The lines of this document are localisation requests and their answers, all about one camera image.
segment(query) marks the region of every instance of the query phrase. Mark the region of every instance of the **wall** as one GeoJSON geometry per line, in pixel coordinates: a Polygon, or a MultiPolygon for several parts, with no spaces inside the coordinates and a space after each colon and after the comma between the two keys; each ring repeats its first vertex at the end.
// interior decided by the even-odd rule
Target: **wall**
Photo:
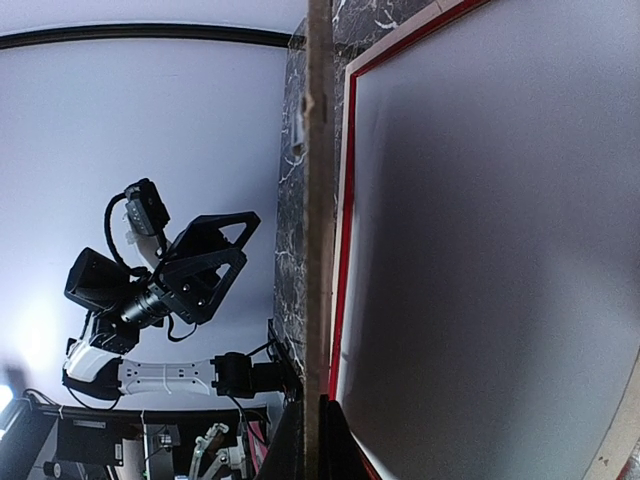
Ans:
{"type": "MultiPolygon", "coordinates": [[[[215,320],[179,345],[169,344],[164,330],[148,329],[130,357],[190,361],[249,351],[266,340],[285,56],[273,48],[168,40],[0,52],[0,360],[20,363],[31,386],[75,403],[60,376],[67,338],[80,334],[84,313],[63,296],[67,272],[85,246],[108,252],[106,203],[145,176],[169,209],[169,237],[204,213],[255,210],[262,224],[215,320]]],[[[114,235],[134,263],[122,214],[114,218],[114,235]]],[[[232,405],[168,395],[121,403],[232,405]]]]}
{"type": "Polygon", "coordinates": [[[639,13],[495,1],[358,79],[339,398],[392,475],[589,466],[640,346],[639,13]]]}

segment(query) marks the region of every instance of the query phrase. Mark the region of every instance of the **robotic arm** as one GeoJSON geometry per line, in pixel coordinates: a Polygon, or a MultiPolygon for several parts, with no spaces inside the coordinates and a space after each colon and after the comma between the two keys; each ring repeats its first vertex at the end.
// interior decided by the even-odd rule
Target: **robotic arm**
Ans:
{"type": "Polygon", "coordinates": [[[169,246],[164,235],[169,219],[155,185],[147,179],[109,203],[105,232],[114,260],[85,248],[67,279],[65,295],[86,308],[87,316],[80,337],[67,345],[63,384],[102,400],[151,391],[211,395],[214,390],[218,395],[253,398],[257,392],[281,390],[280,364],[253,365],[240,353],[185,364],[123,358],[139,343],[141,329],[162,324],[171,314],[194,327],[210,321],[246,264],[242,249],[260,223],[254,212],[203,215],[169,246]],[[134,233],[159,246],[153,271],[128,267],[115,250],[110,215],[125,199],[134,233]],[[221,229],[237,224],[244,229],[232,242],[221,229]]]}

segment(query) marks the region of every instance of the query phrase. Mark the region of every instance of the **black ceiling trim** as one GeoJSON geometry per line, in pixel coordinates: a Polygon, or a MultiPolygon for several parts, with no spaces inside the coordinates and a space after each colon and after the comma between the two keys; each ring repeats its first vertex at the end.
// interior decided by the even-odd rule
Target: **black ceiling trim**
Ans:
{"type": "Polygon", "coordinates": [[[119,23],[51,28],[0,36],[0,50],[81,40],[172,38],[287,48],[291,35],[252,28],[180,23],[119,23]]]}

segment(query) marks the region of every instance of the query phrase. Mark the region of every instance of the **white ceiling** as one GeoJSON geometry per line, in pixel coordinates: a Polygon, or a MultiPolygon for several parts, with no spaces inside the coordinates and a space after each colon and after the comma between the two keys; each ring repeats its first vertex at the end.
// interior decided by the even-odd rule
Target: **white ceiling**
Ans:
{"type": "Polygon", "coordinates": [[[112,22],[207,23],[293,32],[305,0],[0,0],[0,35],[112,22]]]}
{"type": "MultiPolygon", "coordinates": [[[[84,313],[63,295],[66,276],[85,246],[108,253],[106,203],[142,177],[156,182],[169,209],[171,238],[199,214],[255,210],[262,224],[214,321],[178,345],[148,329],[130,358],[191,361],[265,341],[285,60],[283,49],[173,40],[0,52],[0,363],[19,363],[32,386],[74,403],[60,385],[61,367],[84,313]]],[[[114,235],[133,263],[122,213],[114,235]]],[[[188,331],[180,326],[176,334],[188,331]]],[[[232,407],[168,395],[121,405],[232,407]]]]}

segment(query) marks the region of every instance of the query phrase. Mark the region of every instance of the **light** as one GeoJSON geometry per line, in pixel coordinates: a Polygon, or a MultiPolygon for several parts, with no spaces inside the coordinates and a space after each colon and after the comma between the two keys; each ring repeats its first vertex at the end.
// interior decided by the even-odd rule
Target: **light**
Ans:
{"type": "Polygon", "coordinates": [[[7,405],[13,400],[13,392],[6,385],[0,385],[0,412],[2,412],[7,405]]]}

